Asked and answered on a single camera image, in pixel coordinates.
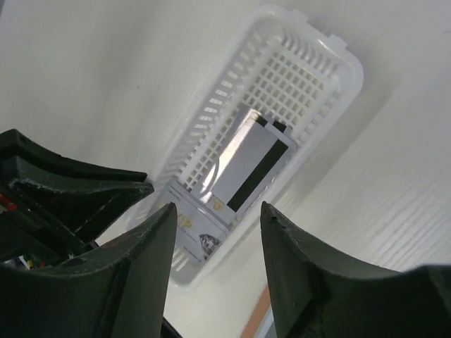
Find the silver VIP card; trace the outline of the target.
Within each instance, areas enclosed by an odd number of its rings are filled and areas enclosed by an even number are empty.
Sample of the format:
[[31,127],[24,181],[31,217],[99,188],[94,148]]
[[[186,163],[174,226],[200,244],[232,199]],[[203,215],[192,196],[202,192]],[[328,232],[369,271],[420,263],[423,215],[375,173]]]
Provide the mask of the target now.
[[191,258],[203,263],[228,237],[228,228],[177,182],[170,182],[159,197],[159,206],[174,203],[177,208],[175,244]]

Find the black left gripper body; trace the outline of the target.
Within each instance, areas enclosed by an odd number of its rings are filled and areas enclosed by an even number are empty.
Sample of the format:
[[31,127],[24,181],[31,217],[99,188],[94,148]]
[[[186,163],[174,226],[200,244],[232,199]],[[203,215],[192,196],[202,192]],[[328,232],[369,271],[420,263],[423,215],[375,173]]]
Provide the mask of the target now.
[[8,184],[14,179],[50,180],[72,178],[42,170],[21,158],[1,162],[1,257],[29,256],[38,266],[52,265],[95,248],[93,236],[79,236],[64,226],[39,227],[25,211],[21,202],[13,200]]

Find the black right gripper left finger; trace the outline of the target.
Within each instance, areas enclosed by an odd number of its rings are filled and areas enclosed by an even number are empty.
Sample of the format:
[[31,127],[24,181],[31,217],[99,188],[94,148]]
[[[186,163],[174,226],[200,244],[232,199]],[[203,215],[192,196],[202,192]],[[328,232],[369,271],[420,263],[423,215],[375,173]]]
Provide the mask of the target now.
[[177,209],[58,266],[1,264],[2,337],[159,337]]

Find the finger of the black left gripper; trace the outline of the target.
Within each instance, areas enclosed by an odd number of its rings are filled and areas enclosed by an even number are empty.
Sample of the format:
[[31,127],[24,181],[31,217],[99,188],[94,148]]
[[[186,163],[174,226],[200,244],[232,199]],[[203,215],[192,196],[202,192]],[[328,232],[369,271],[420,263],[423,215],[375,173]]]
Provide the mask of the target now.
[[52,178],[14,179],[8,184],[39,227],[64,226],[79,236],[100,235],[131,206],[154,192],[150,182]]
[[1,133],[1,160],[14,156],[47,172],[77,179],[144,182],[147,178],[143,172],[107,168],[63,157],[11,129]]

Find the white plastic basket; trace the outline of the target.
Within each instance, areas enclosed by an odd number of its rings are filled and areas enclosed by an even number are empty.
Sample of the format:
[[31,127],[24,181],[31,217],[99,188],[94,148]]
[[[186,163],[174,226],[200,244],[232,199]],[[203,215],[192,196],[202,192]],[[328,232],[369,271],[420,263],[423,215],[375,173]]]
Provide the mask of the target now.
[[[235,40],[215,80],[190,109],[191,119],[161,172],[149,211],[177,182],[228,228],[228,237],[203,263],[174,247],[171,282],[188,288],[212,271],[257,222],[263,201],[274,202],[360,92],[361,63],[335,35],[309,24],[299,11],[265,5]],[[243,213],[235,214],[210,192],[218,158],[249,106],[290,129],[297,150]]]

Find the tan leather card holder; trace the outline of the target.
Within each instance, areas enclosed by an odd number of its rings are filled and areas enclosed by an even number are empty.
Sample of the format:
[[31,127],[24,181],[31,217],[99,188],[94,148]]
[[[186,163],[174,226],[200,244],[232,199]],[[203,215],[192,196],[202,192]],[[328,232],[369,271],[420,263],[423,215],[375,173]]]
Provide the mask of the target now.
[[276,337],[268,287],[262,292],[240,337]]

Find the grey card in basket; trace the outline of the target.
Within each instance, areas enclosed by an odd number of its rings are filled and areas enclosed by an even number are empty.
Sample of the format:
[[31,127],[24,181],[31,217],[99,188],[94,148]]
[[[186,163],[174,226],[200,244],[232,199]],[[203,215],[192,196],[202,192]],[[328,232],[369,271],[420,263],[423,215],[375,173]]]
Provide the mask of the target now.
[[297,150],[287,125],[268,120],[249,106],[241,107],[238,117],[238,127],[218,158],[210,187],[212,195],[237,215]]

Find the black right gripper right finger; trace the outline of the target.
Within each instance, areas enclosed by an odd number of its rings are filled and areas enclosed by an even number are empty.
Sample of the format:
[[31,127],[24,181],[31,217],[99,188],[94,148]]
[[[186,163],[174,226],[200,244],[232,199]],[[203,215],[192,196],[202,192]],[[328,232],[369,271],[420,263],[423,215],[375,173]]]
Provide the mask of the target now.
[[354,258],[268,203],[261,240],[279,337],[449,337],[450,267],[398,272]]

